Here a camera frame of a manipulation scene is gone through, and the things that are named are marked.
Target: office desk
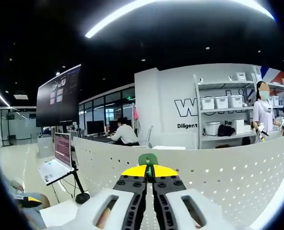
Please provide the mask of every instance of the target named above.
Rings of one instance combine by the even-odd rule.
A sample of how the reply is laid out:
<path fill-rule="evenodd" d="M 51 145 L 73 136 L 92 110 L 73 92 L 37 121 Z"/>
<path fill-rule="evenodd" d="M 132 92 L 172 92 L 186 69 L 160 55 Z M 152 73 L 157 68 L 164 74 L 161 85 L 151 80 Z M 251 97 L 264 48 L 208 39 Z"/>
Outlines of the office desk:
<path fill-rule="evenodd" d="M 107 138 L 106 136 L 104 136 L 104 137 L 83 137 L 83 138 L 88 139 L 88 140 L 93 140 L 93 141 L 104 142 L 104 143 L 108 143 L 108 144 L 114 143 L 113 140 L 111 140 L 110 138 Z"/>

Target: laptop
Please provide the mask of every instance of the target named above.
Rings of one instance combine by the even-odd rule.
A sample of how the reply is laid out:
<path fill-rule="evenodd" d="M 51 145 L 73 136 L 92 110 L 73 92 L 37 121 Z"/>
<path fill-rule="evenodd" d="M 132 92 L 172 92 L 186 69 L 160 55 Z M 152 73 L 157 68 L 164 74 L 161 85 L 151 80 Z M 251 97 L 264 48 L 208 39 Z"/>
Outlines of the laptop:
<path fill-rule="evenodd" d="M 71 137 L 69 133 L 55 133 L 55 158 L 42 164 L 37 171 L 46 185 L 65 177 L 74 169 L 71 165 Z"/>

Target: glass window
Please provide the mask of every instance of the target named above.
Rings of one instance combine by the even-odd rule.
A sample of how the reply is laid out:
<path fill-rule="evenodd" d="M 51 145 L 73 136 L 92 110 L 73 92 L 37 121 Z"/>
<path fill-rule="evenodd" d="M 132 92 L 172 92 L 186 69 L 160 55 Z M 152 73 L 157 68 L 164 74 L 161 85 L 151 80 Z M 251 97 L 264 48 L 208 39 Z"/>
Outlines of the glass window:
<path fill-rule="evenodd" d="M 100 97 L 94 100 L 94 107 L 101 104 L 104 104 L 104 97 Z"/>
<path fill-rule="evenodd" d="M 94 121 L 105 120 L 104 106 L 95 107 L 93 113 L 94 113 Z"/>
<path fill-rule="evenodd" d="M 123 117 L 132 120 L 132 104 L 123 104 Z"/>
<path fill-rule="evenodd" d="M 8 130 L 8 110 L 1 110 L 1 133 L 2 133 L 2 140 L 3 145 L 8 146 L 10 145 L 9 141 L 9 130 Z"/>
<path fill-rule="evenodd" d="M 116 92 L 106 96 L 106 104 L 109 102 L 114 102 L 121 99 L 121 92 Z"/>
<path fill-rule="evenodd" d="M 85 111 L 83 110 L 83 104 L 79 106 L 79 128 L 80 129 L 85 129 L 85 124 L 84 124 L 84 113 Z"/>
<path fill-rule="evenodd" d="M 86 109 L 84 115 L 85 115 L 85 125 L 86 125 L 87 121 L 93 121 L 93 111 L 92 111 L 92 108 Z"/>
<path fill-rule="evenodd" d="M 135 98 L 134 88 L 129 88 L 123 91 L 123 99 L 132 99 Z"/>
<path fill-rule="evenodd" d="M 122 116 L 121 104 L 106 105 L 106 125 L 109 126 L 109 121 L 114 121 Z"/>
<path fill-rule="evenodd" d="M 91 108 L 91 107 L 92 107 L 92 102 L 93 102 L 93 101 L 90 101 L 90 102 L 85 103 L 85 104 L 84 104 L 84 108 L 85 108 L 85 109 Z"/>
<path fill-rule="evenodd" d="M 36 119 L 29 119 L 30 114 L 35 112 L 10 112 L 9 131 L 11 144 L 29 143 L 28 139 L 37 138 L 41 128 L 36 127 Z"/>

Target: office chair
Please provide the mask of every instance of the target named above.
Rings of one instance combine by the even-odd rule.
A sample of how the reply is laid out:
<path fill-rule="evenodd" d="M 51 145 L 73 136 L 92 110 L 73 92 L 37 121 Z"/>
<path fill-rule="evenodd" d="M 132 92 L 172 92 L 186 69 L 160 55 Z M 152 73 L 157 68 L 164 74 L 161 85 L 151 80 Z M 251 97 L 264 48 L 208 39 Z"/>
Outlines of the office chair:
<path fill-rule="evenodd" d="M 152 129 L 153 129 L 153 126 L 149 127 L 149 129 L 148 129 L 146 140 L 145 140 L 145 145 L 133 146 L 133 147 L 136 147 L 136 148 L 138 148 L 138 147 L 140 147 L 140 148 L 152 148 L 152 146 L 150 144 Z"/>

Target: white floor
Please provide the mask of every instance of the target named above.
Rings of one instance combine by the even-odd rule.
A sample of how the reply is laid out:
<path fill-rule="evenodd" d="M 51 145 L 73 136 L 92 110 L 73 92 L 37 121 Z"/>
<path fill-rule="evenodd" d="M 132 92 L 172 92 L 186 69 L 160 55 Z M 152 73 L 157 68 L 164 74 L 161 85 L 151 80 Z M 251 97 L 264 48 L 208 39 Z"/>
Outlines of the white floor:
<path fill-rule="evenodd" d="M 39 150 L 37 143 L 20 143 L 20 145 L 0 148 L 0 168 L 4 175 L 10 180 L 19 182 L 24 187 L 25 192 L 37 192 L 46 195 L 52 206 L 58 203 L 56 196 L 59 198 L 60 203 L 70 199 L 71 195 L 69 193 L 74 194 L 75 190 L 75 187 L 72 186 L 75 185 L 73 175 L 65 178 L 65 180 L 72 185 L 64 180 L 53 184 L 56 195 L 52 186 L 46 186 L 37 172 L 38 167 L 42 163 L 53 159 L 53 156 L 39 158 L 38 155 Z M 79 171 L 78 176 L 84 190 L 87 190 Z M 76 194 L 78 194 L 80 191 L 77 185 L 76 187 Z"/>

